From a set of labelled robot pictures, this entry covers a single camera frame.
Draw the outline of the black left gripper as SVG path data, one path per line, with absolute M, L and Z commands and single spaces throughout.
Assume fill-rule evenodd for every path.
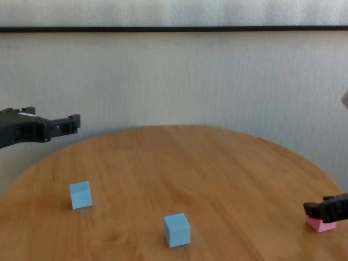
M 36 115 L 35 107 L 1 110 L 1 148 L 23 142 L 48 142 L 78 133 L 80 114 L 48 120 Z

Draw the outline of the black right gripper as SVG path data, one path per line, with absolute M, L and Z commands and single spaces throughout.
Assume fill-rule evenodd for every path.
M 305 214 L 322 222 L 341 221 L 347 219 L 347 193 L 337 196 L 324 196 L 323 202 L 327 203 L 327 214 L 320 203 L 305 202 L 303 204 Z

